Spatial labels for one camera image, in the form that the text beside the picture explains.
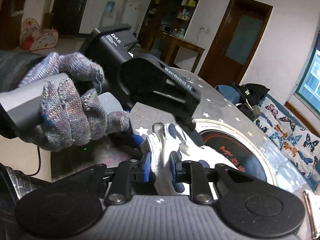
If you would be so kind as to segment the left hand knit glove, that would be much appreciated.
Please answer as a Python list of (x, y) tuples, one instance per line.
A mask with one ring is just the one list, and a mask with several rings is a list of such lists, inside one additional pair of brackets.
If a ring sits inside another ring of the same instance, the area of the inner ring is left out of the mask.
[(60, 73), (67, 73), (69, 77), (57, 87), (51, 80), (44, 83), (40, 102), (44, 122), (20, 135), (23, 141), (47, 151), (60, 151), (72, 145), (85, 145), (107, 134), (129, 130), (129, 115), (122, 111), (106, 113), (95, 89), (79, 95), (74, 80), (103, 82), (105, 78), (99, 64), (81, 53), (49, 54), (22, 77), (18, 87)]

